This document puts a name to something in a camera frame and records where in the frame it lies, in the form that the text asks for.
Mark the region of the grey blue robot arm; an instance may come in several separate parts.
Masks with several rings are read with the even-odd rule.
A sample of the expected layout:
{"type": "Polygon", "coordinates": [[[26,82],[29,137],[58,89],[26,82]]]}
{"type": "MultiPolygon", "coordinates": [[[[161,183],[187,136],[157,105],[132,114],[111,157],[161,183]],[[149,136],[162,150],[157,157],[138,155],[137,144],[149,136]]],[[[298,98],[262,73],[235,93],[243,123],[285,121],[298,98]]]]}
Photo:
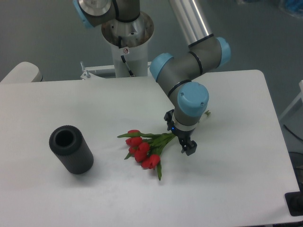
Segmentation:
{"type": "Polygon", "coordinates": [[[213,35],[199,3],[170,1],[189,51],[180,58],[163,53],[152,62],[147,60],[147,44],[154,24],[138,0],[75,0],[73,4],[85,27],[101,27],[111,46],[116,77],[153,76],[174,105],[164,117],[168,130],[178,137],[183,153],[193,154],[197,145],[190,136],[209,100],[207,89],[195,79],[231,57],[229,44],[213,35]]]}

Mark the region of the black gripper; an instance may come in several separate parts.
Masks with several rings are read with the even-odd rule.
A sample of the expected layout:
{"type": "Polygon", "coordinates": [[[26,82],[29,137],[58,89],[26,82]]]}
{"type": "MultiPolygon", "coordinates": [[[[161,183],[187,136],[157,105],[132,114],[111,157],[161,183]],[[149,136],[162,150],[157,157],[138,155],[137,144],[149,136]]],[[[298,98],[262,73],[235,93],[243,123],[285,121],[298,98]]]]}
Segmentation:
{"type": "Polygon", "coordinates": [[[182,146],[181,153],[190,156],[195,153],[197,143],[191,140],[190,136],[196,128],[196,124],[186,126],[179,123],[176,119],[172,119],[174,109],[168,111],[164,115],[164,120],[169,126],[169,130],[178,137],[179,143],[182,146]]]}

